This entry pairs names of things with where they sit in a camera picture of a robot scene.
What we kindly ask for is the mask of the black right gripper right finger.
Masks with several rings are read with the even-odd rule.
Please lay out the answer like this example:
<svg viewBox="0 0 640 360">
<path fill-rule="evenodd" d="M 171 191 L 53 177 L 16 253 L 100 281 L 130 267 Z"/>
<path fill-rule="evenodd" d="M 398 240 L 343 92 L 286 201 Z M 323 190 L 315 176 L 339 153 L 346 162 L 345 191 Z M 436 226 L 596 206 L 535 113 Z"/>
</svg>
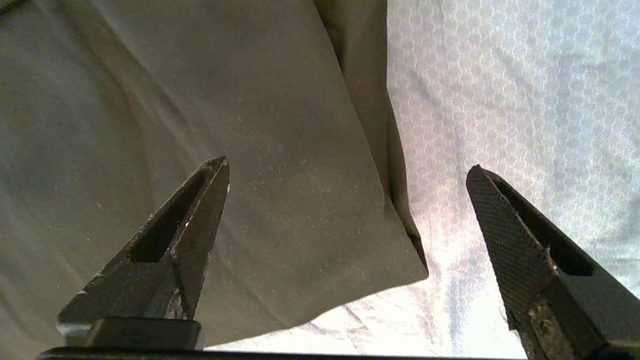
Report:
<svg viewBox="0 0 640 360">
<path fill-rule="evenodd" d="M 509 329 L 529 360 L 637 360 L 640 302 L 498 174 L 466 189 Z"/>
</svg>

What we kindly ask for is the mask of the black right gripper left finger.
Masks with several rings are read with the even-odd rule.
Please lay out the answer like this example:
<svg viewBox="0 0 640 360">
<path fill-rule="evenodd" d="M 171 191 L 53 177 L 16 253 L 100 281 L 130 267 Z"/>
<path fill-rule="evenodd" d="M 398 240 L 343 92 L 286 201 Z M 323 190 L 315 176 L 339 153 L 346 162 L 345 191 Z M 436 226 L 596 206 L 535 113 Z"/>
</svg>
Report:
<svg viewBox="0 0 640 360">
<path fill-rule="evenodd" d="M 67 346 L 108 318 L 192 321 L 229 191 L 224 156 L 205 161 L 61 310 Z"/>
</svg>

